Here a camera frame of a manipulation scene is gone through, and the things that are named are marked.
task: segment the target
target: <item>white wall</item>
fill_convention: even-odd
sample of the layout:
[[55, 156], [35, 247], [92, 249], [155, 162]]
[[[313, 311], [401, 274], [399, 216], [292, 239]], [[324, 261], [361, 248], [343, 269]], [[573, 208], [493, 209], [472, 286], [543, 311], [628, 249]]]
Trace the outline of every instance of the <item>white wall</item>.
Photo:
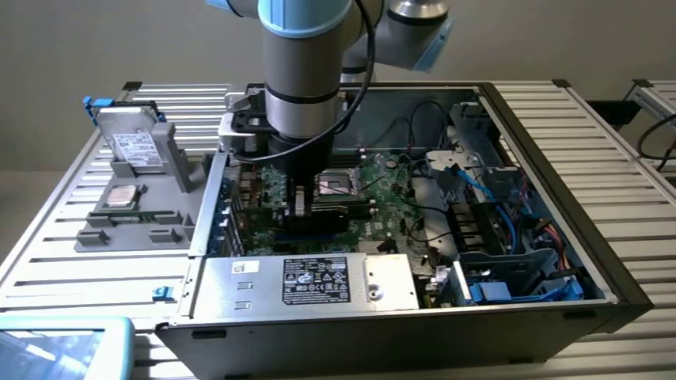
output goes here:
[[[620, 97], [632, 78], [676, 79], [675, 0], [449, 0], [449, 46], [429, 76], [567, 78]], [[84, 95], [127, 81], [261, 81], [260, 25], [201, 0], [0, 1], [0, 169], [64, 169], [91, 133]]]

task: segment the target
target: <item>green circuit board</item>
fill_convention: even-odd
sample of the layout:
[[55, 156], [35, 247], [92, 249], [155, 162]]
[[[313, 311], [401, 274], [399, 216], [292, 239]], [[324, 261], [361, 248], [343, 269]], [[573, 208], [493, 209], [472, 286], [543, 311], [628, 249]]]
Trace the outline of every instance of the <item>green circuit board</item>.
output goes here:
[[305, 241], [280, 241], [283, 234], [280, 228], [279, 213], [287, 206], [285, 177], [271, 166], [244, 168], [243, 178], [245, 183], [245, 210], [243, 210], [241, 230], [243, 243], [247, 256], [277, 256], [283, 254], [307, 253], [351, 253], [373, 251], [373, 247], [385, 239], [393, 239], [401, 253], [415, 251], [416, 247], [409, 244], [407, 233], [401, 233], [400, 220], [407, 225], [419, 218], [419, 210], [407, 205], [392, 192], [392, 184], [403, 184], [408, 180], [405, 165], [400, 165], [399, 155], [376, 154], [369, 156], [363, 163], [351, 169], [331, 169], [325, 173], [344, 173], [351, 175], [356, 185], [352, 195], [317, 194], [316, 203], [337, 202], [340, 200], [361, 200], [371, 210], [369, 219], [351, 220], [345, 233], [335, 234], [331, 238]]

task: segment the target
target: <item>power supply label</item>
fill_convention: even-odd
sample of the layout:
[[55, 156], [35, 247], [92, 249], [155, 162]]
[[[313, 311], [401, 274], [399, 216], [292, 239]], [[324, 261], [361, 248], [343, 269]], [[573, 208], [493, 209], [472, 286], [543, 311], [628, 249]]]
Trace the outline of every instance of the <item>power supply label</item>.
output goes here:
[[115, 143], [135, 168], [161, 165], [160, 154], [149, 133], [116, 133]]
[[349, 302], [348, 258], [284, 260], [283, 301], [287, 305]]

